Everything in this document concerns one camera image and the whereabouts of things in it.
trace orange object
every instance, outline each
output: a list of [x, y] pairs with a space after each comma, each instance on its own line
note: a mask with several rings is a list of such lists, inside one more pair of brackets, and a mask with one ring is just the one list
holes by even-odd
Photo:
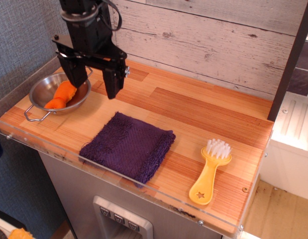
[[33, 239], [33, 236], [25, 229], [14, 229], [8, 239]]
[[44, 107], [47, 109], [65, 108], [66, 103], [72, 99], [76, 90], [77, 88], [75, 88], [70, 81], [62, 82], [54, 93], [53, 99], [50, 100]]

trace yellow brush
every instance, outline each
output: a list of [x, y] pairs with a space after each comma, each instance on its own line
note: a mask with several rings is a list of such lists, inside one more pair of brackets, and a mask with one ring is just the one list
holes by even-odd
[[206, 147], [202, 148], [205, 159], [204, 169], [196, 183], [189, 191], [189, 198], [197, 204], [206, 205], [212, 199], [215, 172], [218, 166], [227, 165], [231, 161], [231, 147], [224, 141], [208, 140]]

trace metal bowl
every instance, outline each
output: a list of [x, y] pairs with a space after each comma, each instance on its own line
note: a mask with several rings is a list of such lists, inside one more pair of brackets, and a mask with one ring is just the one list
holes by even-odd
[[[28, 121], [42, 121], [50, 113], [57, 115], [68, 114], [73, 110], [81, 106], [91, 91], [90, 81], [87, 79], [76, 91], [73, 98], [66, 104], [65, 108], [61, 109], [46, 109], [44, 106], [53, 99], [54, 93], [58, 89], [59, 85], [63, 81], [67, 81], [68, 78], [64, 72], [50, 75], [37, 83], [31, 88], [29, 98], [32, 105], [24, 112], [24, 115]], [[37, 107], [41, 110], [47, 111], [47, 114], [41, 119], [29, 119], [27, 113], [33, 107]]]

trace white wood plank wall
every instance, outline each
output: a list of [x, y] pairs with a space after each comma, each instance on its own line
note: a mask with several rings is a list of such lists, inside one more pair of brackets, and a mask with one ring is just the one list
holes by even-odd
[[129, 59], [272, 100], [308, 0], [113, 2]]

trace purple washcloth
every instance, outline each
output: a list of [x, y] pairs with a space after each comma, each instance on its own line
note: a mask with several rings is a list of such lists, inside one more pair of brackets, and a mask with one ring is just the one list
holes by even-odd
[[163, 161], [176, 136], [116, 112], [80, 156], [138, 182], [146, 183]]

